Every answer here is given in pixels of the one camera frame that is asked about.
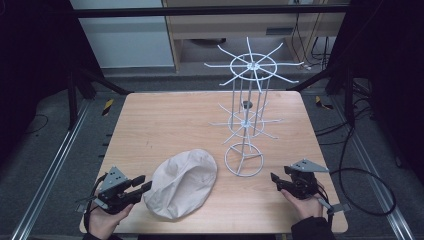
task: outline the light wood tabletop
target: light wood tabletop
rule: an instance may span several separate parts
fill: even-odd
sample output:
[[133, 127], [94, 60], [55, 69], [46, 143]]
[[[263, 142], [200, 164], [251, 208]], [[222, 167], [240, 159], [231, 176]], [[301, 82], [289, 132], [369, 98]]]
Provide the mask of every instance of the light wood tabletop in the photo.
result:
[[[171, 233], [288, 233], [297, 222], [290, 203], [277, 191], [270, 172], [290, 180], [284, 166], [304, 158], [326, 166], [302, 98], [298, 92], [269, 91], [264, 132], [251, 139], [263, 154], [262, 170], [252, 177], [231, 173], [224, 162], [227, 149], [242, 138], [233, 137], [227, 122], [232, 92], [133, 93], [127, 96], [113, 133], [99, 176], [112, 166], [133, 179], [146, 175], [149, 181], [156, 168], [168, 158], [192, 149], [204, 149], [215, 159], [218, 175], [204, 205], [176, 221], [164, 220], [149, 212], [144, 201], [136, 204], [115, 232], [143, 234]], [[243, 168], [255, 169], [258, 161], [246, 161]], [[330, 203], [339, 203], [328, 173], [315, 173], [325, 187]], [[333, 232], [347, 230], [343, 213], [336, 213]]]

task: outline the hat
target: hat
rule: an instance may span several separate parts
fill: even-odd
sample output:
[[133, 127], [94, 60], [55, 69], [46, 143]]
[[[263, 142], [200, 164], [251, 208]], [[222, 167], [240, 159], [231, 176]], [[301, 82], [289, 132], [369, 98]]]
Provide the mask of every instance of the hat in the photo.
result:
[[203, 205], [216, 180], [213, 157], [202, 149], [179, 153], [163, 162], [152, 176], [152, 188], [143, 194], [147, 208], [177, 219]]

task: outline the floor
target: floor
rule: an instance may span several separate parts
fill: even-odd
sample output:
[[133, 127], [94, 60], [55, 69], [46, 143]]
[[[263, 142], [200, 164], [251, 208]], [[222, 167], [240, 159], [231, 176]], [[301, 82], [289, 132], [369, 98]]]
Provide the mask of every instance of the floor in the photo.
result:
[[[270, 53], [282, 39], [250, 39], [253, 51]], [[323, 51], [324, 41], [310, 56], [310, 70], [306, 68], [279, 68], [278, 75], [304, 81], [325, 67], [325, 61], [318, 53]], [[246, 53], [245, 39], [227, 39], [222, 48], [233, 54]], [[220, 51], [214, 41], [195, 40], [184, 44], [181, 56], [182, 65], [177, 73], [149, 73], [146, 76], [131, 78], [110, 78], [121, 87], [135, 91], [199, 91], [221, 90], [219, 84], [231, 78], [227, 68], [209, 68], [204, 63], [226, 64], [229, 55]], [[292, 62], [286, 47], [278, 49], [272, 56], [275, 61]], [[324, 92], [326, 79], [302, 91], [312, 125], [316, 131], [323, 155], [330, 169], [343, 166], [356, 167], [375, 173], [393, 189], [397, 208], [388, 216], [374, 216], [361, 211], [381, 213], [393, 205], [390, 191], [375, 177], [363, 172], [334, 173], [342, 203], [350, 203], [353, 210], [346, 213], [349, 230], [337, 236], [338, 239], [424, 239], [424, 213], [421, 210], [424, 190], [415, 175], [407, 168], [398, 168], [393, 160], [390, 145], [372, 119], [372, 110], [367, 109], [362, 96], [356, 111], [365, 111], [357, 116], [353, 136], [345, 149], [344, 141], [349, 128], [342, 125], [331, 133], [329, 126], [338, 126], [345, 121], [343, 114], [343, 92], [328, 96]], [[292, 86], [283, 80], [274, 81], [273, 89], [286, 89]], [[366, 86], [366, 80], [357, 79]], [[78, 225], [80, 213], [76, 213], [75, 200], [84, 197], [94, 182], [102, 158], [107, 151], [107, 143], [113, 133], [125, 97], [117, 95], [102, 86], [95, 85], [98, 94], [94, 100], [79, 97], [80, 116], [84, 119], [77, 132], [67, 132], [68, 113], [66, 92], [48, 97], [39, 104], [37, 116], [29, 126], [28, 134], [12, 154], [13, 164], [1, 170], [0, 178], [0, 239], [10, 239], [12, 234], [25, 236], [22, 239], [80, 239]], [[316, 104], [316, 97], [322, 105]], [[105, 103], [114, 99], [111, 111], [102, 116]], [[64, 143], [71, 143], [63, 149]], [[347, 189], [343, 193], [340, 184]], [[290, 239], [288, 235], [277, 235], [276, 239]]]

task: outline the person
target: person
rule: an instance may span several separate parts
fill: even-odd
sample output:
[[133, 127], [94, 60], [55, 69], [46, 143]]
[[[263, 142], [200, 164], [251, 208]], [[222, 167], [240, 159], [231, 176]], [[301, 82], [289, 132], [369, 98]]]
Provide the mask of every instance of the person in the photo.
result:
[[291, 227], [293, 240], [335, 240], [331, 227], [323, 217], [323, 206], [318, 196], [299, 200], [285, 189], [283, 196], [293, 205], [299, 222]]
[[112, 235], [119, 222], [130, 214], [133, 204], [128, 205], [121, 212], [111, 215], [93, 204], [90, 213], [88, 231], [83, 240], [119, 240], [119, 237]]

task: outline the wall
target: wall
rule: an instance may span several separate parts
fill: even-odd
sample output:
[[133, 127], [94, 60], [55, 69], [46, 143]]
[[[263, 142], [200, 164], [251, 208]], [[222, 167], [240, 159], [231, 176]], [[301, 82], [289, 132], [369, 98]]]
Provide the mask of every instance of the wall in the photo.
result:
[[[74, 9], [162, 7], [160, 0], [71, 0]], [[80, 19], [102, 70], [173, 67], [164, 17]]]

